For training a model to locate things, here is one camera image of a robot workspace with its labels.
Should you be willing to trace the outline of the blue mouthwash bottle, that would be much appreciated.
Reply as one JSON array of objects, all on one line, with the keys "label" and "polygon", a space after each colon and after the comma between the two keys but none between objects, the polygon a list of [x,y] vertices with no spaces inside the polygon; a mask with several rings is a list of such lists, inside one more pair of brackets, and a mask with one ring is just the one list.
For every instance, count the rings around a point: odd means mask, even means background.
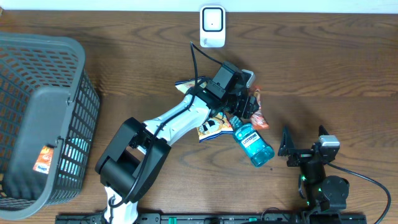
[{"label": "blue mouthwash bottle", "polygon": [[271,160],[273,148],[262,138],[251,123],[244,124],[237,116],[229,119],[233,129],[233,138],[250,158],[254,167],[261,167]]}]

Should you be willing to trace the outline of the red chocolate bar wrapper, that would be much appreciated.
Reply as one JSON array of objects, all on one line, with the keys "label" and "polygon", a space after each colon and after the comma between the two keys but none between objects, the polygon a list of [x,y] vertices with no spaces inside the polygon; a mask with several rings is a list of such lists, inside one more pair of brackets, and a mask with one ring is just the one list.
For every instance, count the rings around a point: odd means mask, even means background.
[{"label": "red chocolate bar wrapper", "polygon": [[251,87],[250,92],[254,95],[259,105],[259,109],[250,117],[250,122],[255,130],[269,129],[269,123],[262,113],[261,107],[261,92],[258,86]]}]

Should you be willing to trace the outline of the yellow snack bag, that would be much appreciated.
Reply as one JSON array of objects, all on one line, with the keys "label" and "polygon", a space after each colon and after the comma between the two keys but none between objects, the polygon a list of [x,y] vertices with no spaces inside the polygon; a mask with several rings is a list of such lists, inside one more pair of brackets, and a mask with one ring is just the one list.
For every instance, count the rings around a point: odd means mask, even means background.
[{"label": "yellow snack bag", "polygon": [[[175,82],[176,89],[182,93],[186,93],[194,85],[194,78]],[[233,132],[233,128],[223,112],[219,112],[197,128],[199,142],[215,139],[222,134],[233,134]]]}]

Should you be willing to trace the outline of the small orange snack packet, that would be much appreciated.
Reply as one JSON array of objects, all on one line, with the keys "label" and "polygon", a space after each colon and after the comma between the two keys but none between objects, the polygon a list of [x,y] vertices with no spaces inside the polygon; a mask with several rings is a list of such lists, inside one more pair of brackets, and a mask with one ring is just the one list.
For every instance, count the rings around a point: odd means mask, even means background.
[{"label": "small orange snack packet", "polygon": [[52,162],[54,149],[52,147],[44,146],[33,166],[33,170],[43,174],[48,174]]}]

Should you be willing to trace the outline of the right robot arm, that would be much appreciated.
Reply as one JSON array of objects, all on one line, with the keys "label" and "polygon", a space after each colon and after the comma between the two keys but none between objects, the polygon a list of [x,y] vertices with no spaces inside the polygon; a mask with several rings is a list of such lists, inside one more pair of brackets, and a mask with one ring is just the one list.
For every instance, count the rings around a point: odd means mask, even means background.
[{"label": "right robot arm", "polygon": [[298,191],[308,205],[297,217],[301,223],[342,222],[340,213],[346,208],[349,182],[325,172],[325,165],[335,160],[339,149],[339,140],[323,126],[319,126],[318,140],[310,149],[296,148],[288,127],[283,128],[277,155],[286,157],[289,167],[300,168]]}]

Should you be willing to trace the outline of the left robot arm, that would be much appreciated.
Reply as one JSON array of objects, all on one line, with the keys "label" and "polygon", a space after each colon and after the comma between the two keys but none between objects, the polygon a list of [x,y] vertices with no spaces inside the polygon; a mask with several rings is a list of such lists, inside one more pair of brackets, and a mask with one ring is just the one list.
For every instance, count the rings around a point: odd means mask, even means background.
[{"label": "left robot arm", "polygon": [[144,122],[123,122],[95,166],[108,204],[103,223],[134,223],[137,203],[155,182],[172,145],[220,112],[248,119],[259,109],[249,70],[221,64],[214,78],[195,79],[181,103]]}]

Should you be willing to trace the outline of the white barcode scanner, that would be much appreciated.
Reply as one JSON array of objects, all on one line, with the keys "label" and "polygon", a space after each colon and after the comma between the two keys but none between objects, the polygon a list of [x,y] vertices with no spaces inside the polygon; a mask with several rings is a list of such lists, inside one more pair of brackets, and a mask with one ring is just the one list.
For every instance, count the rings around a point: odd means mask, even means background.
[{"label": "white barcode scanner", "polygon": [[226,41],[226,11],[222,6],[203,6],[200,10],[200,45],[221,48]]}]

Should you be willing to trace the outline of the grey plastic shopping basket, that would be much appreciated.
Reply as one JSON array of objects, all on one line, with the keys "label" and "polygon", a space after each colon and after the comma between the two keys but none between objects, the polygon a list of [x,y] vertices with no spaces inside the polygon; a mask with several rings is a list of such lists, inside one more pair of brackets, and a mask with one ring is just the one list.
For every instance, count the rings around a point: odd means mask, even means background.
[{"label": "grey plastic shopping basket", "polygon": [[[21,220],[82,188],[100,99],[68,37],[1,33],[1,218]],[[52,147],[48,174],[33,170]]]}]

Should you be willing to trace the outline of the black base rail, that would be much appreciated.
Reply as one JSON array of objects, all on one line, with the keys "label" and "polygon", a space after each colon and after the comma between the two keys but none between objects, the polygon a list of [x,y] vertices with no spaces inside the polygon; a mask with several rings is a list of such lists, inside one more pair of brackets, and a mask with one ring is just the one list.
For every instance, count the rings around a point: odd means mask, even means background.
[{"label": "black base rail", "polygon": [[142,213],[135,224],[235,224],[235,223],[340,223],[340,224],[367,224],[364,215],[334,214],[311,215],[308,219],[300,214],[288,214],[277,211],[268,211],[263,215],[176,215],[159,213]]}]

